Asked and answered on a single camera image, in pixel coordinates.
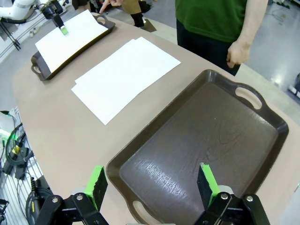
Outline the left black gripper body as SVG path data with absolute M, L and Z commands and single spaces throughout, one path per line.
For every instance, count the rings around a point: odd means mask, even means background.
M 41 12 L 45 18 L 54 18 L 63 12 L 63 8 L 58 1 L 49 1 L 42 5 Z

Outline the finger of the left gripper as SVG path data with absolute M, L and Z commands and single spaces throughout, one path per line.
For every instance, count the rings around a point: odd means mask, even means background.
M 61 19 L 60 15 L 58 15 L 58 27 L 60 29 L 60 31 L 62 32 L 63 35 L 67 35 L 68 34 L 68 30 L 64 25 L 63 20 Z
M 55 24 L 56 27 L 60 29 L 60 31 L 65 35 L 65 26 L 64 23 L 60 17 L 60 15 L 55 15 L 53 17 L 53 23 Z

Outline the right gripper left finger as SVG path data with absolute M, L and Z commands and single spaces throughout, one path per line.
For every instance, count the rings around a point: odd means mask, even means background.
M 103 166 L 97 165 L 84 192 L 63 199 L 59 195 L 49 196 L 35 220 L 36 225 L 107 225 L 100 213 L 108 183 Z

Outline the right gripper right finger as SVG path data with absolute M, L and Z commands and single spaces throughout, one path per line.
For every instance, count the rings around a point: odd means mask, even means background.
M 222 192 L 209 165 L 200 163 L 197 186 L 204 211 L 196 225 L 269 225 L 269 219 L 255 194 L 241 198 Z

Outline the bystander bare hand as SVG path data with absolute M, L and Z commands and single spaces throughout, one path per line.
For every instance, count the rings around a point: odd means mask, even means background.
M 99 13 L 100 14 L 103 13 L 108 5 L 112 5 L 113 7 L 118 7 L 118 6 L 121 6 L 122 3 L 123 3 L 123 0 L 104 0 Z

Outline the person's left hand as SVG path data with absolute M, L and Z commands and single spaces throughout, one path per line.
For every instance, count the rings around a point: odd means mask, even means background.
M 241 40 L 237 40 L 231 44 L 228 49 L 227 54 L 227 65 L 229 68 L 233 68 L 236 65 L 241 65 L 242 63 L 248 61 L 250 55 L 249 43 Z

